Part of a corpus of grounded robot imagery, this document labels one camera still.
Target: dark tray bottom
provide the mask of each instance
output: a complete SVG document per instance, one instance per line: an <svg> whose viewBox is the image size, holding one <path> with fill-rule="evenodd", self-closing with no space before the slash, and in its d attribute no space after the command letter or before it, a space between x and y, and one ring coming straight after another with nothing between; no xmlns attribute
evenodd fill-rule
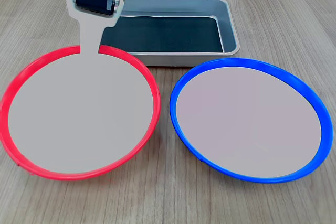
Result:
<svg viewBox="0 0 336 224"><path fill-rule="evenodd" d="M223 52L217 22L209 17L120 17L101 44L126 52Z"/></svg>

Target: wooden table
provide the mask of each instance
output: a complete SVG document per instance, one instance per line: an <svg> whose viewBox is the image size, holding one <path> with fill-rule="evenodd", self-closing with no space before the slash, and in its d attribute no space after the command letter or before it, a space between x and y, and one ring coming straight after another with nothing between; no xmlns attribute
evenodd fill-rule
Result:
<svg viewBox="0 0 336 224"><path fill-rule="evenodd" d="M227 0L238 57L284 68L311 86L336 125L336 0ZM0 95L23 67L79 44L65 0L0 0ZM0 223L335 224L336 146L311 175L280 185L242 182L201 163L177 137L172 89L187 69L152 69L162 95L155 135L104 176L59 182L31 176L0 147Z"/></svg>

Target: blue rim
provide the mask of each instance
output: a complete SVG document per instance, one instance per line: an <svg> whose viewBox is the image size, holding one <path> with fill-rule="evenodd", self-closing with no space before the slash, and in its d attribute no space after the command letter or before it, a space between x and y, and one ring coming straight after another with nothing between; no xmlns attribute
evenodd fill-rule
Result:
<svg viewBox="0 0 336 224"><path fill-rule="evenodd" d="M222 68L222 67L244 67L244 68L251 68L256 69L259 71L262 71L264 73L270 74L271 76L274 76L278 78L279 80L285 82L286 84L290 85L292 88L294 88L296 91L298 91L314 108L316 111L316 114L318 115L318 118L321 123L321 144L320 147L315 155L315 157L302 169L298 170L297 172L294 172L292 174L276 177L276 178L257 178L257 177L250 177L245 176L241 174L236 174L233 172L230 172L229 170L226 170L222 167L219 167L218 165L212 163L208 159L206 159L204 156L202 156L186 139L184 136L178 120L176 116L176 103L177 99L179 98L180 92L183 89L183 87L195 76L216 68ZM301 177L304 177L310 173L312 173L315 169L317 169L326 159L328 156L332 141L333 141L333 128L332 128L332 122L330 115L328 113L327 108L324 106L321 99L315 94L315 92L307 86L303 81L292 75L291 73L280 69L276 66L270 65L265 62L257 61L257 60L251 60L251 59L243 59L243 58L229 58L229 59L219 59L219 60L212 60L206 63L203 63L201 65L198 65L197 67L194 67L190 71L188 71L176 84L170 100L170 115L172 119L172 123L174 125L174 128L184 143L184 145L201 161L206 163L208 166L218 170L221 173L224 173L226 175L229 175L234 178L238 178L241 180L246 180L249 182L254 183L265 183L265 184L274 184L274 183L284 183L289 182Z"/></svg>

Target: wood grain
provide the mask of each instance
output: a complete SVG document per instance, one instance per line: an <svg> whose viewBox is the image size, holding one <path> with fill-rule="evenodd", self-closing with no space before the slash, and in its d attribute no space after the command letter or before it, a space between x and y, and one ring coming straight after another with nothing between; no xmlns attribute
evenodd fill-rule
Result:
<svg viewBox="0 0 336 224"><path fill-rule="evenodd" d="M238 57L295 74L320 96L336 125L335 0L227 0ZM65 0L0 0L0 95L26 65L79 43ZM182 144L170 94L187 69L151 68L162 114L145 148L122 167L78 182L31 176L0 147L0 223L336 223L336 146L314 173L260 185L220 174Z"/></svg>

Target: red rim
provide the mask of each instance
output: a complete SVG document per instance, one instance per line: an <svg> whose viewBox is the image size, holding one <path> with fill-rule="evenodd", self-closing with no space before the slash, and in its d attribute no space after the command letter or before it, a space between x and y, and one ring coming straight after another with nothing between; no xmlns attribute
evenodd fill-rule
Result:
<svg viewBox="0 0 336 224"><path fill-rule="evenodd" d="M153 135L156 125L158 124L157 122L160 117L160 107L161 107L160 92L156 80L152 75L152 73L150 72L150 70L139 59L128 54L127 52L110 46L101 45L99 48L100 54L117 57L131 64L141 72L141 74L145 77L146 81L148 82L151 88L154 102L153 116L149 128L146 131L142 140L136 145L136 147L129 154L127 154L120 160L116 161L115 163L103 167L101 169L93 170L86 173L63 174L63 173L50 172L48 170L42 169L34 165L24 155L22 155L20 151L16 148L8 128L9 109L11 107L12 101L16 93L19 91L22 85L42 67L60 58L79 53L80 53L80 46L72 46L58 49L56 51L50 52L38 58L16 76L16 78L11 82L11 84L7 88L3 96L3 99L0 102L0 140L3 143L6 152L13 159L13 161L18 166L21 166L23 169L29 171L34 175L57 180L77 180L77 179L92 178L110 172L113 169L116 169L117 167L126 163L139 150L141 150L141 148L148 142L148 140Z"/></svg>

